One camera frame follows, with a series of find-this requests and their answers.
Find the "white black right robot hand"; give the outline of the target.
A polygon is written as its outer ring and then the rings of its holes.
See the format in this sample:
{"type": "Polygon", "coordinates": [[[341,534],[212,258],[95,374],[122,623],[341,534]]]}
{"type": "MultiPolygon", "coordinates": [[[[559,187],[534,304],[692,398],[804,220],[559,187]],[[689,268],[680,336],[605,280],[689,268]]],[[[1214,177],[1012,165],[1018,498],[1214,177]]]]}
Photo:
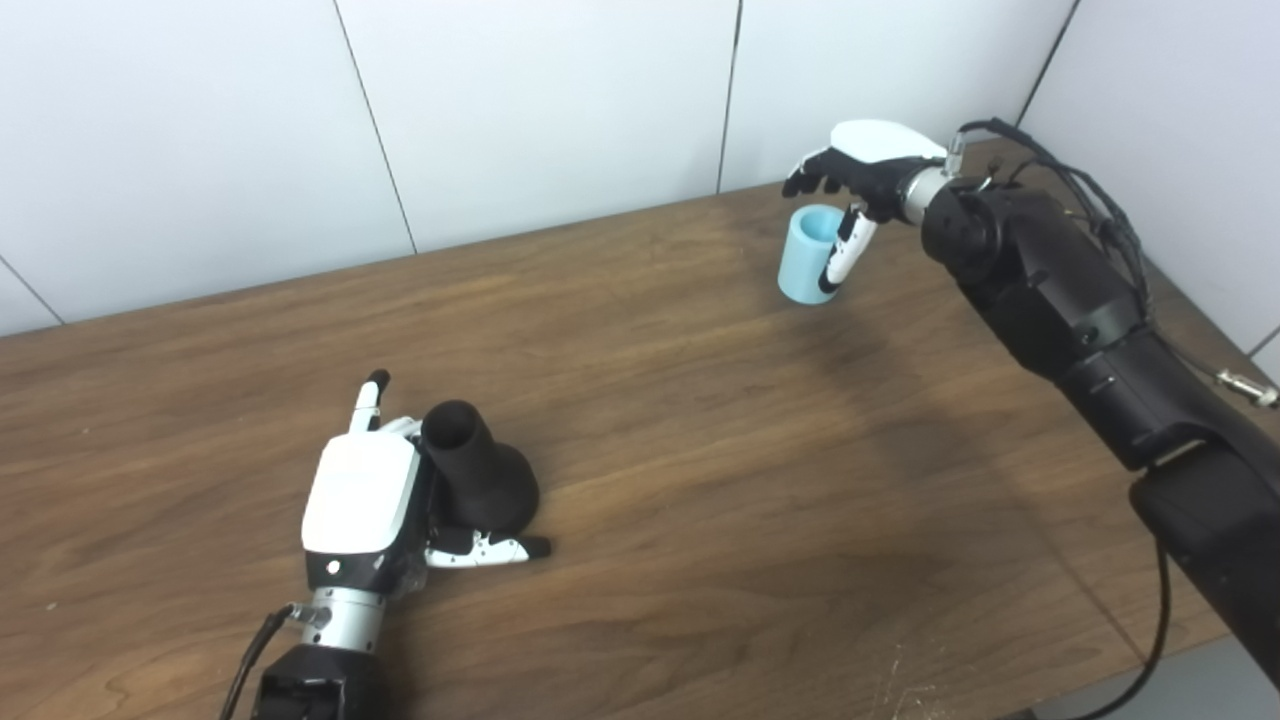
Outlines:
{"type": "Polygon", "coordinates": [[[920,225],[933,199],[955,181],[952,159],[923,133],[877,119],[838,123],[826,147],[800,159],[782,183],[785,197],[819,190],[854,196],[838,213],[835,243],[813,282],[815,291],[833,295],[882,225],[920,225]]]}

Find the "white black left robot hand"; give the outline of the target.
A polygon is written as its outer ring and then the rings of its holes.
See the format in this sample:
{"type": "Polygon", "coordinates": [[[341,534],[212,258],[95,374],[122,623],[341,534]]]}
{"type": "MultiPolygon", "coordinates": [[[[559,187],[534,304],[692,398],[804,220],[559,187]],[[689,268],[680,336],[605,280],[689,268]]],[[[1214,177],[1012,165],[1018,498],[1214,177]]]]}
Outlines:
{"type": "Polygon", "coordinates": [[[366,378],[348,430],[321,452],[301,527],[308,587],[394,597],[431,569],[550,556],[529,534],[540,503],[530,461],[463,400],[383,420],[389,383],[383,369],[366,378]]]}

